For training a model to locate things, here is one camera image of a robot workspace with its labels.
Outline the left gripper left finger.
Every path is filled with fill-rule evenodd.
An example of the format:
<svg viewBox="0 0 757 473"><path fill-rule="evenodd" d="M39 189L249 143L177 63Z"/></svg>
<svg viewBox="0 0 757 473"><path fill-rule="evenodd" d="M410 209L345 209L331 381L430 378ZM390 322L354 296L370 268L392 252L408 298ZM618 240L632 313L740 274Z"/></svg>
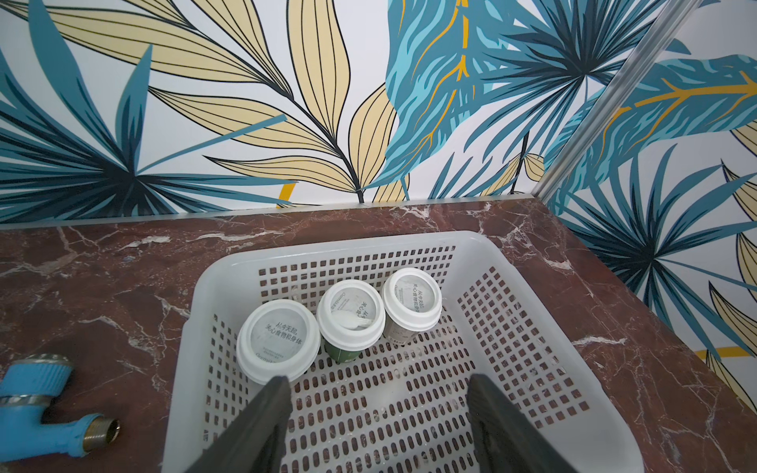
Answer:
<svg viewBox="0 0 757 473"><path fill-rule="evenodd" d="M274 376L187 472L279 472L293 411L287 376Z"/></svg>

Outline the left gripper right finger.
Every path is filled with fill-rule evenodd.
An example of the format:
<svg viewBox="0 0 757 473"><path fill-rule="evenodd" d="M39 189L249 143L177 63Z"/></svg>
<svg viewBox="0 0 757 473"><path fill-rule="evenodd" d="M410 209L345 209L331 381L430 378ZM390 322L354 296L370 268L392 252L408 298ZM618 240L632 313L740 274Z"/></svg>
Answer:
<svg viewBox="0 0 757 473"><path fill-rule="evenodd" d="M575 470L485 374L470 377L466 402L482 472Z"/></svg>

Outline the yogurt cup white lid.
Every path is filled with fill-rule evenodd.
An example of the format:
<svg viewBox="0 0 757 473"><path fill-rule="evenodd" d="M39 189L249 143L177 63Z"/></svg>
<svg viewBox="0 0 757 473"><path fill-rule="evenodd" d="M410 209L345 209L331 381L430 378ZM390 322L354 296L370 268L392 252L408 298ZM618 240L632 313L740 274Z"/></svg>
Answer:
<svg viewBox="0 0 757 473"><path fill-rule="evenodd" d="M276 376L289 382L301 378L321 348L315 316L302 304L278 300L258 307L244 322L237 341L237 359L256 384Z"/></svg>

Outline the yogurt cup green label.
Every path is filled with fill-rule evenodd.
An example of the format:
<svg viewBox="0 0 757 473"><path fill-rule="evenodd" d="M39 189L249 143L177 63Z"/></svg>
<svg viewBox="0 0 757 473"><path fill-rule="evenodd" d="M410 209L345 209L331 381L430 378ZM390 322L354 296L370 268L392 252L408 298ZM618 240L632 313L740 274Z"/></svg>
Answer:
<svg viewBox="0 0 757 473"><path fill-rule="evenodd" d="M337 364L352 362L382 337L386 327L384 300L368 283L344 280L321 297L317 321L328 356Z"/></svg>

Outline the small blue toy drill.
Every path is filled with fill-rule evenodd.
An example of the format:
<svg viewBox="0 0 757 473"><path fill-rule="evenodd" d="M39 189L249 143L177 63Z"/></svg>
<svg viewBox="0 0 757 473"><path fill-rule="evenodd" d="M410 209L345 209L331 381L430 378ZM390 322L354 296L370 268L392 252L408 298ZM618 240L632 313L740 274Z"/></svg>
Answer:
<svg viewBox="0 0 757 473"><path fill-rule="evenodd" d="M119 421L99 413L70 423L43 423L43 413L63 392L72 372L72 362L57 354L11 363L1 380L3 463L55 453L84 457L118 437Z"/></svg>

